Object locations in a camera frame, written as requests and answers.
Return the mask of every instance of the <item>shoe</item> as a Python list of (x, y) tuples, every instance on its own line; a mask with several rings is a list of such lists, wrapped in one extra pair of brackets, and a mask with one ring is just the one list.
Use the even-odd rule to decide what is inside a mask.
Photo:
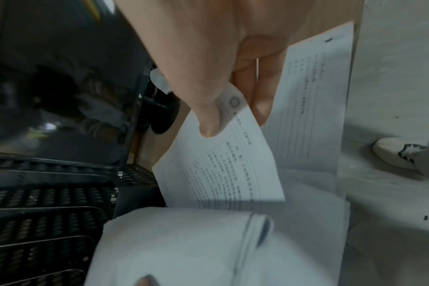
[(427, 146), (410, 143), (407, 140), (386, 137), (373, 144), (373, 152), (384, 162), (401, 168), (417, 170), (414, 160)]

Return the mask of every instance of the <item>desk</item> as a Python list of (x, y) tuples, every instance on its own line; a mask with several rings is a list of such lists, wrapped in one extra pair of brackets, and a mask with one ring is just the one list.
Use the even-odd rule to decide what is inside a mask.
[[(301, 28), (291, 37), (290, 43), (297, 43), (318, 35), (347, 21), (355, 22), (355, 41), (359, 34), (363, 0), (317, 0)], [(149, 129), (140, 139), (135, 163), (149, 170), (168, 150), (190, 108), (182, 103), (172, 127), (164, 134), (154, 134)]]

